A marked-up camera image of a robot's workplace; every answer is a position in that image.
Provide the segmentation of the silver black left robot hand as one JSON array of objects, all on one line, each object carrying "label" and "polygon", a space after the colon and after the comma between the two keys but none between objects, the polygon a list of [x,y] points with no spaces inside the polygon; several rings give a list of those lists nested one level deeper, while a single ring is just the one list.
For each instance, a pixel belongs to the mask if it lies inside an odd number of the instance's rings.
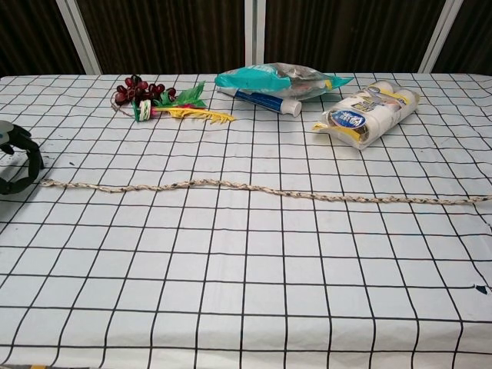
[{"label": "silver black left robot hand", "polygon": [[32,135],[19,125],[1,120],[1,151],[13,155],[14,148],[24,150],[28,158],[28,175],[16,181],[1,179],[1,194],[17,194],[24,191],[38,178],[40,170],[44,169],[44,162],[39,146],[32,140]]}]

